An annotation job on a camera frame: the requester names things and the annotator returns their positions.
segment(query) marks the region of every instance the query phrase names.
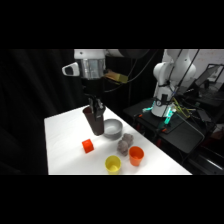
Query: silver bowl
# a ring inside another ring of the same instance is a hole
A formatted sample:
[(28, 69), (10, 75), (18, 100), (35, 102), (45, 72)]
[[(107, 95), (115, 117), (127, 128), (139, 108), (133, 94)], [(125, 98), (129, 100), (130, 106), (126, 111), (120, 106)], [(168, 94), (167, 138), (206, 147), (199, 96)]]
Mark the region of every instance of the silver bowl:
[(116, 119), (104, 121), (104, 136), (110, 139), (120, 138), (122, 135), (123, 124)]

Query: black background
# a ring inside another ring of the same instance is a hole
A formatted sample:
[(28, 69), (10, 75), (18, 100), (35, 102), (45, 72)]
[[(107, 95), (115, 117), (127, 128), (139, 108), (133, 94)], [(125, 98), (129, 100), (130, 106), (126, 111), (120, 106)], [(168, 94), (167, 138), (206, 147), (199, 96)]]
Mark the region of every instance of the black background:
[[(135, 77), (151, 58), (151, 50), (139, 59)], [(161, 49), (133, 83), (112, 93), (103, 102), (123, 117), (123, 109), (153, 96), (155, 65)], [(0, 50), (0, 174), (47, 174), (44, 119), (88, 103), (79, 77), (65, 77), (62, 67), (75, 61), (73, 49)], [(107, 68), (128, 75), (134, 60), (107, 58)], [(116, 85), (107, 83), (107, 90)]]

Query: orange cube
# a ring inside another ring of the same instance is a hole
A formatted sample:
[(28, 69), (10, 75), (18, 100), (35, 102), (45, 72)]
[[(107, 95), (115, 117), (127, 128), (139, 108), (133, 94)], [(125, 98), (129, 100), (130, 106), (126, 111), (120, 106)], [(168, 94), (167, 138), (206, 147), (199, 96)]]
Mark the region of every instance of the orange cube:
[(92, 152), (94, 150), (93, 143), (91, 142), (90, 139), (82, 142), (82, 145), (83, 145), (83, 148), (84, 148), (86, 154), (89, 153), (89, 152)]

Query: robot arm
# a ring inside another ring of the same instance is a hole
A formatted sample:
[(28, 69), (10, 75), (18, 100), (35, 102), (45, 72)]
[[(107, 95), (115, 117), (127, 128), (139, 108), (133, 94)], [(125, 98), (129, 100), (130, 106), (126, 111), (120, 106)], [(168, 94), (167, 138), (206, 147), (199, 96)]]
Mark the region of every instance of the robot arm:
[[(167, 54), (172, 58), (173, 62), (160, 63), (154, 69), (154, 76), (158, 84), (154, 95), (156, 101), (152, 113), (157, 117), (168, 116), (172, 107), (170, 100), (175, 94), (176, 86), (182, 80), (192, 62), (189, 57), (189, 49), (168, 49)], [(189, 81), (195, 73), (196, 67), (192, 64), (183, 81)]]
[(106, 73), (105, 56), (138, 59), (148, 51), (149, 49), (75, 49), (76, 62), (62, 68), (62, 71), (66, 76), (81, 77), (84, 94), (89, 98), (91, 111), (97, 122), (105, 111), (101, 102)]
[[(75, 49), (76, 62), (62, 69), (66, 76), (81, 76), (84, 94), (89, 98), (91, 111), (97, 122), (103, 116), (105, 106), (101, 102), (103, 82), (106, 72), (105, 56), (128, 57), (138, 59), (148, 53), (150, 49)], [(170, 102), (176, 85), (182, 80), (191, 64), (189, 49), (169, 49), (168, 55), (173, 59), (171, 63), (160, 63), (154, 69), (154, 76), (158, 81), (155, 91), (155, 103), (152, 113), (158, 117), (168, 117), (172, 108)], [(196, 68), (191, 66), (184, 81), (195, 75)]]

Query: red cup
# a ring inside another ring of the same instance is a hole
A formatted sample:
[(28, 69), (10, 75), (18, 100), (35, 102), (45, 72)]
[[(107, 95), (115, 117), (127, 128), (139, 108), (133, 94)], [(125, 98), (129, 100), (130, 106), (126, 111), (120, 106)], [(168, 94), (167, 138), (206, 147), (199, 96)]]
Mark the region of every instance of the red cup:
[(144, 151), (137, 146), (133, 146), (129, 150), (129, 157), (131, 165), (139, 166), (144, 158)]

